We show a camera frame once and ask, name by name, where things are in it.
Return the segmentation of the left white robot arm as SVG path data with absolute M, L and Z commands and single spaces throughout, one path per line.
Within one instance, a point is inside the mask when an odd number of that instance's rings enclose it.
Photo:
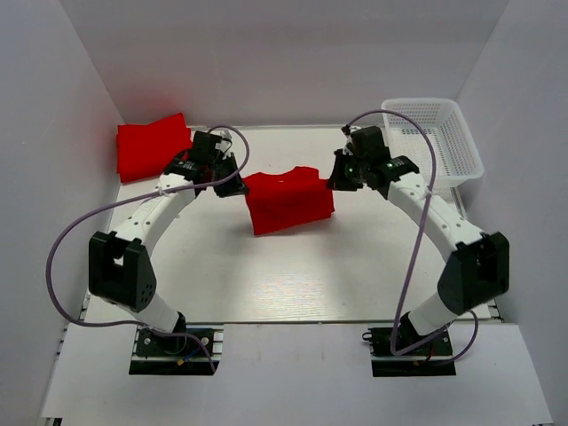
M 174 220 L 206 188 L 212 187 L 219 198 L 248 192 L 232 145 L 226 130 L 197 130 L 192 146 L 175 154 L 159 176 L 156 195 L 89 242 L 90 293 L 158 330 L 156 341 L 169 354 L 186 347 L 185 317 L 158 295 L 151 255 Z

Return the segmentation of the white plastic basket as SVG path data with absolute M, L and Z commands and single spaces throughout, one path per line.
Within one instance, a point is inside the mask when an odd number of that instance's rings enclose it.
M 425 179 L 430 178 L 433 165 L 423 137 L 429 138 L 436 155 L 437 189 L 457 187 L 483 176 L 483 163 L 456 102 L 439 98 L 398 98 L 385 100 L 382 108 L 409 117 L 423 129 L 419 132 L 396 115 L 383 116 L 385 142 L 391 155 L 408 157 Z

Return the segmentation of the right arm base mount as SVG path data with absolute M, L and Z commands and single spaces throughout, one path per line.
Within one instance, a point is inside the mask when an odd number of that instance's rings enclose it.
M 372 327 L 361 338 L 370 350 L 374 378 L 455 376 L 454 350 L 449 333 L 435 337 L 421 348 L 402 356 L 391 353 L 391 328 Z

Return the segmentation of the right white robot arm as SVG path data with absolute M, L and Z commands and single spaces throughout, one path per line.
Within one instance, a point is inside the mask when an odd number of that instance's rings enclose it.
M 343 127 L 343 133 L 347 141 L 334 152 L 327 187 L 377 191 L 418 225 L 446 263 L 434 294 L 396 321 L 396 350 L 422 353 L 442 327 L 508 292 L 509 241 L 502 233 L 484 232 L 432 194 L 416 164 L 391 156 L 380 128 Z

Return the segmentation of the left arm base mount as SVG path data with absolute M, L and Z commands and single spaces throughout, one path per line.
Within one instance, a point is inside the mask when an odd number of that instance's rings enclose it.
M 224 329 L 222 326 L 186 326 L 186 333 L 192 338 L 165 339 L 149 329 L 139 328 L 130 357 L 130 375 L 155 376 L 212 376 L 209 359 L 203 345 L 212 359 L 214 367 L 222 356 Z

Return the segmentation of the folded red t-shirt stack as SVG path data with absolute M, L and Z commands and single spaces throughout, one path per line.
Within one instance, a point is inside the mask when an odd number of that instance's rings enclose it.
M 173 157 L 192 146 L 191 129 L 177 113 L 149 124 L 117 126 L 117 173 L 122 184 L 159 176 Z

